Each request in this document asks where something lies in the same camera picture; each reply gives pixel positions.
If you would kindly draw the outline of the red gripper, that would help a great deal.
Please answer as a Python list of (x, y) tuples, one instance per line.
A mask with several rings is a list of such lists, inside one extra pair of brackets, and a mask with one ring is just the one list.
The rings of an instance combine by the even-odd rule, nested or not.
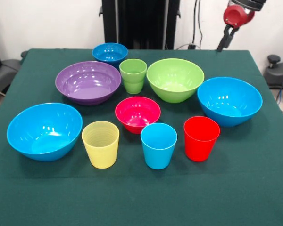
[(239, 27), (250, 22), (255, 15), (255, 12), (244, 8), (238, 4), (228, 5), (224, 12), (223, 19), (226, 24), (223, 31), (223, 37), (217, 47), (217, 52), (221, 52), (223, 48), (228, 48), (235, 33), (239, 30)]

